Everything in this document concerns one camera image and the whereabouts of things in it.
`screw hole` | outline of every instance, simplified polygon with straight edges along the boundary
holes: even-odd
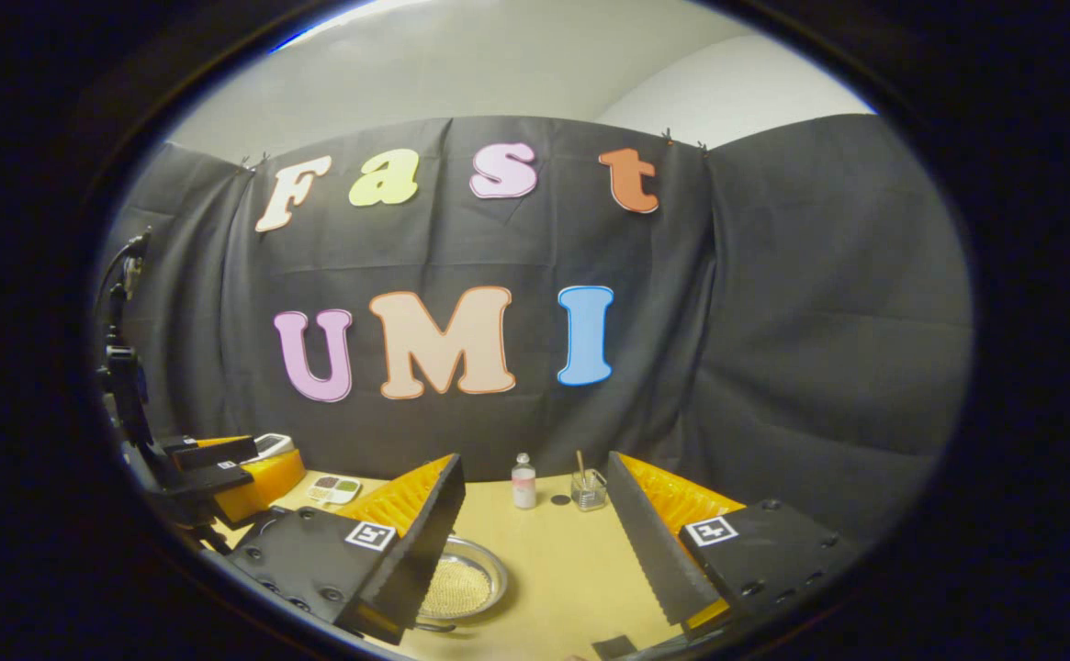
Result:
[[[762,593],[762,581],[744,583],[742,588],[739,588],[739,594],[743,595],[743,597],[751,597],[751,595],[759,593]]]

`small bottle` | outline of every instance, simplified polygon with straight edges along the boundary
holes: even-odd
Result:
[[[518,456],[518,465],[509,473],[509,483],[515,489],[515,507],[530,509],[535,506],[535,467],[525,451]]]

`lilac letter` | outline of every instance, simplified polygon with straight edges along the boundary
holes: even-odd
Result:
[[[473,156],[475,174],[469,187],[479,198],[521,198],[538,183],[538,172],[526,165],[535,159],[535,150],[522,142],[482,147]]]
[[[346,309],[324,309],[318,313],[318,326],[326,332],[330,354],[330,379],[321,380],[307,365],[305,330],[310,320],[301,312],[282,312],[274,318],[274,326],[282,337],[282,358],[290,384],[315,401],[340,401],[351,391],[351,363],[347,359],[347,327],[351,313]]]

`foam letter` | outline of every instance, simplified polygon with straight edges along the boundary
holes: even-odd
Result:
[[[479,198],[521,198],[538,183],[538,172],[526,165],[535,159],[535,150],[522,142],[482,147],[473,156],[475,174],[469,187]]]
[[[392,292],[371,298],[368,306],[384,325],[387,382],[383,397],[409,400],[425,393],[425,384],[412,376],[412,362],[425,372],[438,393],[446,393],[457,363],[464,356],[464,375],[457,386],[462,393],[504,393],[515,386],[506,372],[502,342],[502,313],[509,305],[509,289],[464,290],[443,334],[432,314],[413,292]]]
[[[567,288],[560,292],[567,308],[567,367],[560,371],[565,386],[596,384],[612,375],[605,363],[605,314],[612,305],[608,288]]]
[[[640,188],[640,175],[653,176],[657,168],[641,162],[636,150],[624,148],[600,154],[600,163],[612,171],[612,199],[631,212],[652,213],[657,210],[657,196],[646,196]]]
[[[330,379],[321,380],[310,372],[307,365],[305,329],[310,325],[301,312],[282,312],[274,318],[274,326],[282,337],[282,358],[290,384],[299,393],[315,401],[340,401],[351,391],[351,363],[347,358],[347,327],[351,313],[346,309],[326,309],[318,313],[318,326],[326,332],[326,352],[330,354]]]
[[[330,156],[312,159],[304,164],[284,167],[275,175],[274,194],[270,197],[270,205],[265,206],[265,215],[257,220],[257,231],[277,230],[290,224],[290,202],[300,205],[307,199],[315,176],[321,176],[330,171]]]
[[[357,206],[370,206],[376,202],[400,204],[416,194],[416,167],[421,165],[421,154],[413,150],[392,150],[371,156],[363,164],[363,176],[351,185],[347,199]]]

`wooden table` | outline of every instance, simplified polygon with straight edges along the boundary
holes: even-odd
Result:
[[[305,492],[320,476],[324,473],[311,470],[276,505],[318,507]],[[361,481],[360,497],[385,483]],[[464,485],[455,535],[502,560],[509,572],[505,597],[476,618],[457,622],[454,632],[409,629],[400,645],[369,637],[370,643],[421,660],[598,661],[591,644],[599,641],[627,635],[643,649],[681,634],[681,626],[666,622],[612,504],[580,511],[575,503],[551,503],[552,495],[569,493],[569,483],[570,476],[539,476],[538,505],[532,509],[515,507],[509,480]],[[246,528],[217,524],[217,531],[231,545]]]

